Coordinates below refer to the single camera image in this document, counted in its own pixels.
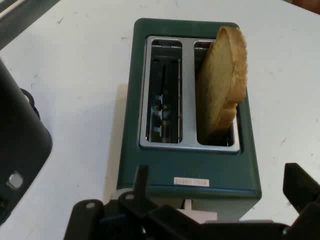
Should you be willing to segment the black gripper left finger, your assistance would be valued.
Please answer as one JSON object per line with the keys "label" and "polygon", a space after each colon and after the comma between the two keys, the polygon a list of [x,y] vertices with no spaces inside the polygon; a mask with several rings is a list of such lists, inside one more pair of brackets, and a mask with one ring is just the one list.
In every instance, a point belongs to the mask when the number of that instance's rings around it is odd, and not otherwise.
{"label": "black gripper left finger", "polygon": [[149,168],[137,167],[133,189],[103,204],[97,199],[74,205],[67,240],[192,240],[200,224],[177,209],[147,197]]}

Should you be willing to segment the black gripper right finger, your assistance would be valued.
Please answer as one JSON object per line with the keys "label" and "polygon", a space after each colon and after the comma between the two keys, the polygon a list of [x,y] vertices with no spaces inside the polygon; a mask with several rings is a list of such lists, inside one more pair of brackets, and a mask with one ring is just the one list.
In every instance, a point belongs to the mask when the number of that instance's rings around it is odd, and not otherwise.
{"label": "black gripper right finger", "polygon": [[298,213],[284,232],[286,240],[320,238],[320,184],[297,163],[286,163],[283,193]]}

